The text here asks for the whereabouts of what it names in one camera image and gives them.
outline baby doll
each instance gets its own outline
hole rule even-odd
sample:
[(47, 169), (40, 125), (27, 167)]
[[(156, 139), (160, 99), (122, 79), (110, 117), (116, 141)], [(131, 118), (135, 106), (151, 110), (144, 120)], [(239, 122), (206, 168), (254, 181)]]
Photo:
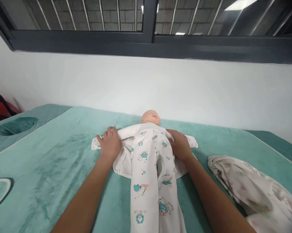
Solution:
[[(142, 115), (141, 124), (118, 131), (123, 148), (113, 164), (116, 173), (131, 178), (131, 233), (134, 232), (186, 232), (178, 203), (176, 179), (187, 171), (175, 158), (168, 138), (173, 137), (159, 126), (156, 111)], [(198, 147), (196, 140), (187, 136), (191, 147)], [(92, 149), (99, 149), (93, 139)], [(160, 213), (159, 197), (173, 208)]]

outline folded baby clothing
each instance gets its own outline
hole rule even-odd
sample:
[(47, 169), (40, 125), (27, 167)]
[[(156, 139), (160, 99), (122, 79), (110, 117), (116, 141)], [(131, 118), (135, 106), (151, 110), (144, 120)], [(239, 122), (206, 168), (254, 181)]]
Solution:
[[(116, 173), (131, 178), (131, 233), (186, 232), (177, 197), (176, 179), (187, 173), (173, 155), (164, 128), (154, 123), (118, 131), (123, 148), (113, 164)], [(191, 147), (196, 140), (187, 136)], [(99, 149), (97, 139), (92, 149)]]
[(229, 156), (210, 156), (208, 167), (257, 233), (292, 232), (292, 195), (279, 182)]

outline onesie leg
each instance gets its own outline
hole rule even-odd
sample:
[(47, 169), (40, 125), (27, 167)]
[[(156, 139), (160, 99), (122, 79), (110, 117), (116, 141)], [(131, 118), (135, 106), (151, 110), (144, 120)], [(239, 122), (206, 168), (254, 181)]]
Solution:
[(143, 132), (132, 147), (131, 233), (159, 231), (156, 143), (153, 130)]
[(168, 139), (159, 133), (158, 151), (161, 171), (158, 174), (159, 232), (186, 232), (178, 203), (175, 160)]

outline window frame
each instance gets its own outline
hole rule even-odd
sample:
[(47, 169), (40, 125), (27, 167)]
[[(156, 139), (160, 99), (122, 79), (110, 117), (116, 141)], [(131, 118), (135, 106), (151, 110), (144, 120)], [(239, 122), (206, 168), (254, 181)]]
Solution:
[(0, 6), (0, 35), (12, 51), (292, 64), (292, 37), (155, 35), (157, 3), (142, 32), (14, 30)]

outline hand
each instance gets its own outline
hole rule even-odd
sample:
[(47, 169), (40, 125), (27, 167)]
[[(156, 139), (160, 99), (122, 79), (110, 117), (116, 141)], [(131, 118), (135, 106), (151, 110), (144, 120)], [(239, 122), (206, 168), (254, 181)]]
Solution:
[(96, 135), (96, 137), (100, 143), (100, 158), (112, 165), (122, 149), (122, 142), (119, 139), (116, 127), (108, 127), (107, 131), (104, 132), (104, 138), (100, 138), (99, 135)]
[(183, 162), (193, 158), (194, 155), (191, 152), (187, 137), (177, 130), (167, 129), (166, 131), (168, 131), (175, 139), (175, 142), (173, 142), (172, 139), (169, 139), (174, 154)]

